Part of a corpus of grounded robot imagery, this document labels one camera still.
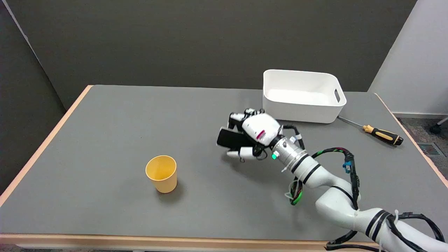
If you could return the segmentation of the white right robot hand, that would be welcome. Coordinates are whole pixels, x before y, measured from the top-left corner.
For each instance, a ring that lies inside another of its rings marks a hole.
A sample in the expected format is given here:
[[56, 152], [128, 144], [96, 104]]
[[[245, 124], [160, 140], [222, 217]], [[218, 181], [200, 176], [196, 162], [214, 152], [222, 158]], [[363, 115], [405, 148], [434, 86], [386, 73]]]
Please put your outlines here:
[[231, 148], [226, 155], [246, 160], [263, 160], [267, 157], [265, 149], [272, 146], [275, 137], [283, 134], [283, 126], [263, 109], [246, 109], [243, 113], [230, 113], [227, 128], [242, 133], [253, 144], [252, 147]]

